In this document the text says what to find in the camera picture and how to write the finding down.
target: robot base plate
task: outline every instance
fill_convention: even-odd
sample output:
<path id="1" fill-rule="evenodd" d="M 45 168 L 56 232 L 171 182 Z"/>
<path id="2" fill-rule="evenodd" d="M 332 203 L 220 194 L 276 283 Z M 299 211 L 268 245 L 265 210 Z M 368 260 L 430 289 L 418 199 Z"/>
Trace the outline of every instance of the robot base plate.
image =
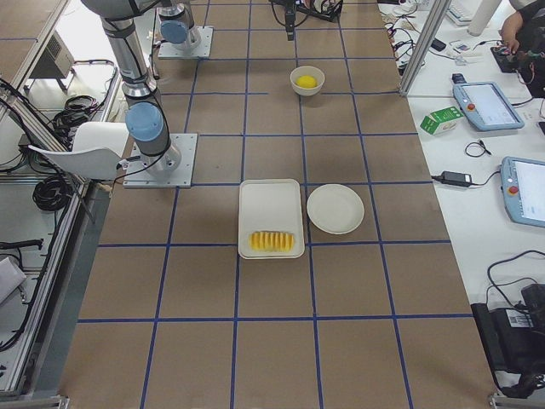
<path id="1" fill-rule="evenodd" d="M 159 59 L 170 60 L 194 60 L 196 58 L 208 58 L 210 57 L 210 49 L 212 48 L 212 33 L 213 27 L 197 27 L 201 35 L 201 43 L 194 49 L 181 50 L 176 49 L 171 43 L 161 44 L 159 49 Z"/>
<path id="2" fill-rule="evenodd" d="M 172 143 L 174 143 L 181 152 L 180 165 L 170 174 L 168 179 L 157 180 L 145 170 L 134 175 L 128 175 L 123 180 L 123 186 L 126 188 L 157 188 L 157 187 L 191 187 L 193 176 L 193 167 L 195 165 L 195 152 L 197 151 L 197 134 L 170 134 Z M 133 145 L 131 156 L 140 155 L 140 149 Z M 141 170 L 142 162 L 129 162 L 127 173 Z"/>

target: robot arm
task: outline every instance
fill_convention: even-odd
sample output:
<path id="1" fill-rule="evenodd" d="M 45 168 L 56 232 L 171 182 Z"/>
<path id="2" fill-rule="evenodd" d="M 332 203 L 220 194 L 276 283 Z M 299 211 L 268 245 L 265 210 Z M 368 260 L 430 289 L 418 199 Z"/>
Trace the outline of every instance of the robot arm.
<path id="1" fill-rule="evenodd" d="M 119 64 L 129 105 L 125 123 L 141 151 L 141 162 L 148 173 L 166 179 L 180 164 L 181 152 L 170 139 L 161 95 L 144 61 L 133 18 L 158 8 L 163 37 L 190 49 L 200 41 L 191 6 L 188 0 L 83 0 L 83 4 L 100 16 Z"/>

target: white plate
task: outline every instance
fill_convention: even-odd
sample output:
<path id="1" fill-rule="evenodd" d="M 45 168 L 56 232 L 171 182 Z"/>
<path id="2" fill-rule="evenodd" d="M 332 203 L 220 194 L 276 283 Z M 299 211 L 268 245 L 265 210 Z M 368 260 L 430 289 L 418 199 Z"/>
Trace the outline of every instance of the white plate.
<path id="1" fill-rule="evenodd" d="M 323 185 L 307 201 L 310 220 L 331 234 L 350 233 L 364 220 L 364 204 L 350 187 Z"/>
<path id="2" fill-rule="evenodd" d="M 295 237 L 291 251 L 255 251 L 249 238 L 253 232 L 286 232 Z M 305 252 L 301 189 L 293 179 L 244 181 L 238 208 L 238 254 L 243 258 L 297 258 Z"/>

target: white bowl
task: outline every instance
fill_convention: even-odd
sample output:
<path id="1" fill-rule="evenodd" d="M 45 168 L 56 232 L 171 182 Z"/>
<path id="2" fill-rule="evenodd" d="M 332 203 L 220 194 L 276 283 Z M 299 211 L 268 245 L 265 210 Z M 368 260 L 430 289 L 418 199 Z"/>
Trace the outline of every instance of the white bowl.
<path id="1" fill-rule="evenodd" d="M 316 82 L 318 85 L 316 85 L 314 88 L 302 88 L 299 85 L 295 83 L 299 77 L 302 77 L 303 75 L 310 75 L 311 77 L 316 78 Z M 293 90 L 302 96 L 311 96 L 316 95 L 324 85 L 325 82 L 325 75 L 319 68 L 316 68 L 315 66 L 298 66 L 295 70 L 293 70 L 290 74 L 290 82 L 291 82 L 291 88 Z"/>

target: white table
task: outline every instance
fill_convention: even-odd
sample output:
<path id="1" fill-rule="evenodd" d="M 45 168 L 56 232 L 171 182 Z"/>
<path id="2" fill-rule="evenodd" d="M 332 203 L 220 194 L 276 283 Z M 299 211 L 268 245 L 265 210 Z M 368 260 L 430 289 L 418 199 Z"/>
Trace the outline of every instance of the white table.
<path id="1" fill-rule="evenodd" d="M 518 108 L 525 120 L 525 127 L 520 130 L 478 132 L 463 118 L 453 130 L 439 135 L 429 135 L 421 130 L 420 122 L 429 112 L 455 106 L 456 101 L 452 98 L 409 98 L 409 104 L 431 175 L 450 170 L 468 173 L 474 182 L 483 183 L 498 170 L 506 156 L 545 160 L 545 135 L 537 127 L 537 122 L 542 120 L 539 117 L 541 100 Z M 492 155 L 470 158 L 463 152 L 464 147 L 479 138 Z M 543 228 L 510 221 L 503 207 L 499 176 L 493 176 L 487 185 L 478 188 L 439 183 L 434 186 L 470 302 L 485 300 L 486 287 L 490 284 L 486 269 L 490 264 L 527 249 L 545 251 Z M 545 259 L 537 259 L 524 257 L 499 266 L 493 270 L 493 277 L 498 283 L 525 276 L 545 282 Z M 524 281 L 506 287 L 506 293 L 517 302 L 520 289 L 530 283 Z M 501 301 L 494 295 L 491 299 Z"/>
<path id="2" fill-rule="evenodd" d="M 475 10 L 479 6 L 479 2 L 473 0 L 459 1 L 470 11 Z M 380 9 L 383 13 L 390 13 L 393 10 L 393 6 L 382 4 Z M 433 52 L 443 56 L 457 55 L 449 45 L 450 42 L 455 40 L 460 40 L 470 48 L 473 48 L 481 41 L 500 39 L 498 31 L 502 27 L 505 18 L 513 13 L 513 11 L 513 8 L 511 8 L 508 2 L 503 3 L 494 14 L 488 27 L 478 37 L 468 34 L 466 26 L 457 26 L 449 18 L 445 18 L 443 24 L 439 28 L 436 38 L 447 44 L 447 48 L 440 53 L 438 51 Z M 414 18 L 409 18 L 409 21 L 415 25 L 418 31 L 420 31 L 424 27 L 428 15 L 429 12 L 427 11 L 416 11 L 412 15 Z M 419 36 L 418 32 L 408 30 L 408 33 L 414 41 L 417 41 Z M 407 38 L 408 36 L 404 32 L 399 32 L 395 36 L 396 41 L 406 40 Z M 482 81 L 493 81 L 497 83 L 507 98 L 529 99 L 530 93 L 526 86 L 519 82 L 517 74 L 500 71 L 500 68 L 496 64 L 490 51 L 490 47 L 493 45 L 495 44 L 487 43 L 477 46 L 475 52 L 481 53 L 481 56 L 468 57 L 468 64 L 465 66 L 459 66 L 454 60 L 434 55 L 432 52 L 427 53 L 425 65 L 421 68 L 419 75 L 409 89 L 409 96 L 450 97 L 452 96 L 451 74 L 459 72 L 463 74 L 465 79 L 470 83 Z"/>

